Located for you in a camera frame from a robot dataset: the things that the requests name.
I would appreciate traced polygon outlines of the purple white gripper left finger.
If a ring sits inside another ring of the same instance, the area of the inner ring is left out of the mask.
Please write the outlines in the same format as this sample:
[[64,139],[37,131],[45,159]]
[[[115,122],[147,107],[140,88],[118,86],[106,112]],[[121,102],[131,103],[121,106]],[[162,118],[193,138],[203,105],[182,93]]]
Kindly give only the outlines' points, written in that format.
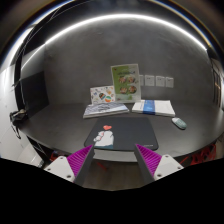
[[45,171],[82,186],[94,156],[94,147],[89,145],[68,157],[59,156]]

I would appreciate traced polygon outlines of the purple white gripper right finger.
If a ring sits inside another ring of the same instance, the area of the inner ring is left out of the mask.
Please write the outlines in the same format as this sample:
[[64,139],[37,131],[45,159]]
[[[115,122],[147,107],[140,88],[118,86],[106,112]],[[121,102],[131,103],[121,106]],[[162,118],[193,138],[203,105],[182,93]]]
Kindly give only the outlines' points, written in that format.
[[183,169],[183,166],[172,156],[168,154],[160,155],[139,144],[135,146],[134,154],[145,184],[160,180]]

